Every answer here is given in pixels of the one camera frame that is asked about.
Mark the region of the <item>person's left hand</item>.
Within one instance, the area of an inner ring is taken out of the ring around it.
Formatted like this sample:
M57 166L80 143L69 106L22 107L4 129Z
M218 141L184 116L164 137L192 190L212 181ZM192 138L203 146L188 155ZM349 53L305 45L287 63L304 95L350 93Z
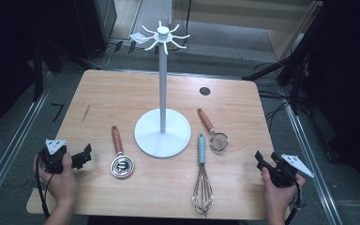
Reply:
M56 206L72 207L76 202L77 181L72 171L72 159L69 153L62 158L63 171L60 174L45 172L40 166L34 168L42 182L49 183L48 190L56 200Z

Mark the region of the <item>white utensil rack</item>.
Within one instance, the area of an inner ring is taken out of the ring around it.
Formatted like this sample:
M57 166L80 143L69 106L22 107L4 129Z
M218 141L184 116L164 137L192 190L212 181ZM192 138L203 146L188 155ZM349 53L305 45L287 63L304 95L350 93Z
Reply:
M153 158L171 158L180 154L189 144L191 127L189 121L180 112L167 107L167 81L168 81L168 46L170 44L178 49L185 49L176 40L187 40L189 35L177 36L174 32L179 25L169 28L162 21L158 22L155 30L144 25L142 29L151 34L146 37L153 40L147 51L158 47L158 100L157 109L144 113L134 128L136 144L148 156Z

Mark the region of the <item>white paper tag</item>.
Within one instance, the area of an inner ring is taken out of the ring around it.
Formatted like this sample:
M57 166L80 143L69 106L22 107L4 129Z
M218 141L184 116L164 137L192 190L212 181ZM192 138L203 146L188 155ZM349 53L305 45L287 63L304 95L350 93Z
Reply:
M146 37L141 33L134 33L131 34L129 37L132 41L135 41L139 45L144 44L147 41Z

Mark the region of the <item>steel whisk teal handle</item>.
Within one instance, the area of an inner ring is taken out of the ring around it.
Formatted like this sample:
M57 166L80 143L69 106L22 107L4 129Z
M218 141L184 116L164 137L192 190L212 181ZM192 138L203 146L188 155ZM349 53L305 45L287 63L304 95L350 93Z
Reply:
M214 193L211 187L207 171L205 169L205 137L202 133L198 135L198 165L199 171L193 189L192 202L198 214L207 217L211 209Z

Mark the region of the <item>black tripod stand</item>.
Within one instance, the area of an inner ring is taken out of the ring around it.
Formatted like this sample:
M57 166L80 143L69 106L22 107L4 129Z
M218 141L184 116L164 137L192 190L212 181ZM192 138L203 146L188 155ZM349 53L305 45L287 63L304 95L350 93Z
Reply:
M286 85L290 80L293 80L292 91L290 95L290 104L291 109L294 114L297 112L297 98L299 85L301 82L302 71L304 70L304 62L308 56L308 48L310 46L311 37L313 33L307 31L303 37L300 39L300 42L293 50L293 52L286 58L276 62L275 64L264 68L261 71L254 72L251 75L243 76L243 81L256 81L261 77L281 68L280 74L277 78L277 83L280 86Z

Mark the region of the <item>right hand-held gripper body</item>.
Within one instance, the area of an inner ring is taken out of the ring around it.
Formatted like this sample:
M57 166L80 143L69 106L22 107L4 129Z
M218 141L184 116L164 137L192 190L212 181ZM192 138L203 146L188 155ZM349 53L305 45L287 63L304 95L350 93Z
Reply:
M296 179L298 172L304 173L313 178L314 173L298 157L293 155L280 155L282 160L273 167L266 160L265 168L269 171L272 183L278 188L290 187Z

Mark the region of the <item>metal floor rail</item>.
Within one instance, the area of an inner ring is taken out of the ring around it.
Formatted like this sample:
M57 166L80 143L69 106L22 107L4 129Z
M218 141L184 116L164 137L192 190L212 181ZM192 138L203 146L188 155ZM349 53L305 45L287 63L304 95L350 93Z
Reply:
M45 89L33 100L34 95L26 91L0 119L0 187L21 152L49 92L49 89Z
M319 196L322 209L326 214L328 223L329 225L343 225L343 221L339 214L334 198L329 190L329 187L326 185L322 170L313 154L312 148L308 141L308 137L301 124L300 118L298 115L294 114L291 107L291 102L287 99L284 99L284 102L287 104L285 109L290 119L296 139L299 142L302 155L305 159L307 166L314 173L312 181L315 189L317 190L317 194Z

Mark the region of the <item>small mesh strainer wooden handle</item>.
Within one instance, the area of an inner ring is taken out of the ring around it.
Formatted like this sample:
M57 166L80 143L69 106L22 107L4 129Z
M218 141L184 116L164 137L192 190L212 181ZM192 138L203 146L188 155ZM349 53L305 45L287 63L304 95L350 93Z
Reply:
M210 139L211 149L216 152L224 151L229 144L228 136L225 133L215 131L215 127L213 126L212 122L205 114L203 109L199 108L197 110L197 113L200 116L200 119L202 120L205 128L212 134L212 137Z

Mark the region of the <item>round steel utensil wooden handle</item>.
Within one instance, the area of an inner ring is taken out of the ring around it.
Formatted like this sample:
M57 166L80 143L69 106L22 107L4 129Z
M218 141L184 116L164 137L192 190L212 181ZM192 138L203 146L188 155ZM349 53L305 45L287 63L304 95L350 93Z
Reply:
M116 158L112 161L110 170L114 177L125 179L132 174L135 164L131 157L124 154L118 126L112 126L112 139Z

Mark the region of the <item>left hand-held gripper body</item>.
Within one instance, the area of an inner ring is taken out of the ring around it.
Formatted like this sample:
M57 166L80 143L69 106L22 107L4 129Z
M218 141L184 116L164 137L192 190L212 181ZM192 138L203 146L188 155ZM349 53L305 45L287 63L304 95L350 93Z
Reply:
M47 173L60 174L63 171L62 159L67 152L65 140L45 141L45 147L40 151L41 167ZM83 150L71 157L72 169L81 169L83 165L91 160L91 153L85 153Z

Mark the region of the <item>dark cabinet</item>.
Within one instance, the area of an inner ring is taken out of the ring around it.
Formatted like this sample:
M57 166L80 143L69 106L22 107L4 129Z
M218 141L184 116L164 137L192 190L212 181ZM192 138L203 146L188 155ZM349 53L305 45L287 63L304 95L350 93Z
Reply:
M73 0L80 28L80 57L91 59L107 49L117 19L114 0Z

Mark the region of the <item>person's right hand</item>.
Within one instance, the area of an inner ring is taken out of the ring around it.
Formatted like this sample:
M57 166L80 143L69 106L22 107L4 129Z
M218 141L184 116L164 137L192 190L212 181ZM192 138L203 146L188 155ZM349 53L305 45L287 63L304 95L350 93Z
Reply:
M297 185L302 187L306 183L306 179L301 175L296 175L296 183L290 187L276 187L271 180L269 171L262 168L262 180L264 182L264 202L267 208L282 208L287 207L293 197L297 194Z

